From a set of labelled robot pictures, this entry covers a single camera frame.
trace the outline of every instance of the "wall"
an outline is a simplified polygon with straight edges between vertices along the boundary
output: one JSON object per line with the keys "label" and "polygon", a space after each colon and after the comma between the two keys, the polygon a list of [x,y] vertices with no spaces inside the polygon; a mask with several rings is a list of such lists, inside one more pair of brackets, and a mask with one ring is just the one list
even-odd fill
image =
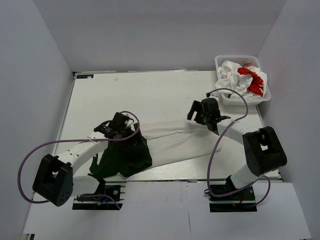
{"label": "wall", "polygon": [[273,126],[288,164],[312,239],[320,239],[320,1],[288,0],[258,58],[268,74],[271,101],[261,104],[265,125]]}
{"label": "wall", "polygon": [[286,0],[34,0],[74,72],[211,70],[257,55]]}
{"label": "wall", "polygon": [[[17,172],[37,145],[57,138],[72,87],[72,73],[32,0],[2,0],[0,7],[0,239],[20,239],[30,204],[20,196]],[[23,188],[41,156],[26,164]]]}

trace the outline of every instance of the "folded cloth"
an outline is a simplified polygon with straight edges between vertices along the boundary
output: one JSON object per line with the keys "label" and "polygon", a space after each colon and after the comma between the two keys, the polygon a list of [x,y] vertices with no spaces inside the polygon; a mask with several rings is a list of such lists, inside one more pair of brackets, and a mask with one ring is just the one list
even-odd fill
{"label": "folded cloth", "polygon": [[[114,146],[111,144],[102,155],[100,153],[98,157],[93,158],[91,172],[98,173],[99,177],[110,177],[121,173],[124,177],[129,177],[136,174],[139,168],[143,171],[147,167],[151,169],[208,155],[218,139],[218,136],[210,132],[205,125],[184,119],[141,123],[140,129],[142,136],[147,140],[147,148],[139,145],[129,152],[141,159],[134,160],[137,158],[128,156],[128,152],[124,154],[115,144]],[[132,168],[121,166],[127,165],[128,162]]]}
{"label": "folded cloth", "polygon": [[[225,61],[217,69],[218,81],[215,87],[230,88],[237,91],[245,99],[257,99],[266,94],[267,75],[255,66],[242,67],[238,63]],[[228,94],[231,99],[240,98],[237,94],[220,90],[220,93]]]}

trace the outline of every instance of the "garment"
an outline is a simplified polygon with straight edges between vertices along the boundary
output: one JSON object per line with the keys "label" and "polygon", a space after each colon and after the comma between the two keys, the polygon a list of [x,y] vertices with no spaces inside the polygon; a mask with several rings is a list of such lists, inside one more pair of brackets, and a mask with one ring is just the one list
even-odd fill
{"label": "garment", "polygon": [[[245,99],[257,99],[266,94],[267,75],[260,68],[246,62],[246,67],[240,64],[225,61],[217,69],[218,81],[216,88],[230,88],[237,91]],[[240,98],[237,94],[220,90],[220,93],[228,94],[231,99]]]}
{"label": "garment", "polygon": [[[212,152],[214,144],[218,139],[218,136],[210,132],[207,126],[184,119],[156,123],[142,122],[140,129],[142,136],[146,139],[148,151],[152,158],[152,165],[148,169],[208,155]],[[103,154],[111,156],[110,151],[112,151],[113,157],[108,159],[108,163],[103,162],[105,167],[109,166],[110,168],[110,170],[105,171],[103,174],[107,173],[108,176],[120,175],[117,172],[119,168],[115,165],[127,164],[123,161],[126,155],[123,155],[114,146],[108,149]],[[146,149],[139,147],[136,150],[139,151],[139,156],[143,154],[144,160],[141,163],[147,166],[149,158]],[[101,159],[102,154],[100,153],[97,158],[93,159],[90,168],[93,169],[92,167],[94,167],[97,169]],[[126,171],[124,177],[131,176],[131,173],[133,172]]]}

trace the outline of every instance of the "cable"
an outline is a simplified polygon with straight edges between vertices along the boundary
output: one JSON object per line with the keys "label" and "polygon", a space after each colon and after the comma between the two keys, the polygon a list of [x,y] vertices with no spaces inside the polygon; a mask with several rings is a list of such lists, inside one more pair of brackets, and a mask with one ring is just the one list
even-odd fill
{"label": "cable", "polygon": [[21,185],[21,173],[22,173],[22,169],[26,163],[26,161],[28,160],[28,158],[35,152],[37,151],[38,149],[44,147],[44,146],[47,146],[47,145],[51,145],[51,144],[59,144],[59,143],[87,143],[87,142],[91,142],[91,141],[94,141],[94,142],[105,142],[105,141],[108,141],[108,142],[121,142],[121,141],[125,141],[125,140],[128,140],[129,138],[133,137],[134,135],[136,135],[139,130],[140,130],[140,121],[139,119],[137,118],[136,115],[134,115],[132,112],[129,112],[129,111],[121,111],[120,112],[121,114],[123,113],[126,113],[126,114],[130,114],[132,115],[137,123],[138,123],[138,126],[137,126],[137,129],[136,131],[131,134],[130,136],[127,136],[127,137],[124,137],[124,138],[117,138],[117,139],[113,139],[113,138],[95,138],[95,139],[66,139],[66,140],[55,140],[55,141],[48,141],[48,142],[45,142],[37,147],[35,147],[34,149],[32,149],[25,157],[24,159],[22,160],[21,164],[20,164],[20,167],[19,167],[19,170],[18,170],[18,177],[17,177],[17,182],[18,182],[18,189],[19,189],[19,192],[21,194],[21,196],[24,198],[24,200],[26,200],[27,202],[31,203],[31,204],[44,204],[44,203],[48,203],[49,201],[48,200],[44,200],[44,201],[34,201],[30,198],[28,198],[23,189],[22,189],[22,185]]}
{"label": "cable", "polygon": [[85,198],[106,197],[103,201],[100,202],[100,204],[105,202],[107,199],[110,199],[119,210],[121,209],[119,204],[116,202],[116,200],[114,200],[111,196],[109,196],[107,194],[82,194],[82,195],[80,195],[80,197],[85,197]]}
{"label": "cable", "polygon": [[[241,120],[241,119],[244,119],[244,118],[248,115],[248,113],[249,113],[249,107],[248,107],[248,104],[247,104],[246,100],[244,99],[243,96],[241,96],[237,91],[235,91],[235,90],[233,90],[233,89],[229,89],[229,88],[225,88],[225,87],[217,88],[217,89],[215,89],[215,90],[212,90],[212,91],[208,92],[207,95],[211,95],[212,93],[214,93],[214,92],[216,92],[216,91],[219,91],[219,90],[228,90],[228,91],[231,91],[231,92],[237,94],[237,95],[243,100],[243,102],[244,102],[244,105],[245,105],[245,114],[244,114],[243,116],[241,116],[241,117],[238,117],[238,118],[235,119],[234,121],[232,121],[232,122],[224,129],[224,131],[220,134],[218,140],[216,141],[216,143],[215,143],[215,145],[214,145],[214,148],[213,148],[213,151],[212,151],[212,153],[211,153],[211,156],[210,156],[210,159],[209,159],[209,163],[208,163],[208,169],[207,169],[207,173],[206,173],[206,183],[207,183],[207,187],[208,187],[209,193],[210,193],[213,197],[215,197],[215,198],[223,198],[223,197],[227,197],[227,196],[230,196],[230,195],[239,193],[239,192],[241,192],[242,190],[244,190],[244,189],[252,186],[252,184],[254,183],[254,182],[252,182],[252,183],[248,184],[247,186],[241,187],[241,188],[239,188],[239,189],[237,189],[237,190],[234,190],[234,191],[231,191],[231,192],[228,192],[228,193],[224,193],[224,194],[214,194],[214,193],[212,192],[211,188],[210,188],[210,170],[211,170],[211,164],[212,164],[214,155],[215,155],[215,153],[216,153],[216,150],[217,150],[217,148],[218,148],[218,145],[219,145],[221,139],[222,139],[223,136],[226,134],[226,132],[227,132],[237,121],[239,121],[239,120]],[[262,176],[262,177],[265,177],[265,178],[268,180],[269,187],[268,187],[268,191],[267,191],[266,195],[262,198],[262,200],[260,200],[258,203],[256,203],[255,206],[258,205],[258,204],[260,204],[263,200],[265,200],[266,197],[267,197],[267,195],[269,194],[269,191],[270,191],[270,186],[271,186],[270,179],[269,179],[267,176],[265,176],[265,175]]]}

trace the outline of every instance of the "red cloth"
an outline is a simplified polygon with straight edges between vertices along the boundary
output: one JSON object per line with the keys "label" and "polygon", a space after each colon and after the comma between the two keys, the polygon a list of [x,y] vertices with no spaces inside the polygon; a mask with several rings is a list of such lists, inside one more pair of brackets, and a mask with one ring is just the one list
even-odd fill
{"label": "red cloth", "polygon": [[258,74],[256,74],[253,71],[250,71],[246,67],[239,67],[237,69],[237,72],[241,75],[250,74],[253,77],[253,79],[252,79],[250,86],[248,87],[248,90],[253,92],[254,94],[257,94],[257,95],[263,97],[263,95],[264,95],[264,81],[262,80],[262,78]]}

